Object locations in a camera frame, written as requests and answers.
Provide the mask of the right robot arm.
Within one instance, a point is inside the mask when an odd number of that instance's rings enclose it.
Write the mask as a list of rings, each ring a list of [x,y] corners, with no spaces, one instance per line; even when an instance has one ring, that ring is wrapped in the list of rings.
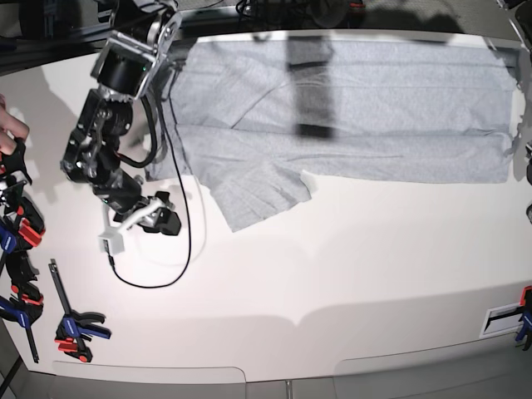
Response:
[[[60,162],[70,181],[88,184],[115,211],[116,222],[132,217],[148,234],[178,235],[179,216],[169,193],[143,196],[140,181],[122,166],[143,169],[155,159],[157,135],[148,89],[180,23],[176,1],[114,3],[111,34],[91,71],[98,86],[89,90]],[[150,151],[144,160],[119,151],[121,137],[131,128],[135,101],[144,108],[150,132]]]

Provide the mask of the person hand at left edge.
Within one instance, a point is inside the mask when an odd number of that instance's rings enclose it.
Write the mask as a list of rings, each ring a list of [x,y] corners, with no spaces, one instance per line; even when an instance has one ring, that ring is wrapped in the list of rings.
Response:
[[[0,121],[1,153],[3,155],[11,155],[17,147],[16,139],[20,139],[23,142],[27,140],[29,127],[7,111],[4,95],[1,95]]]

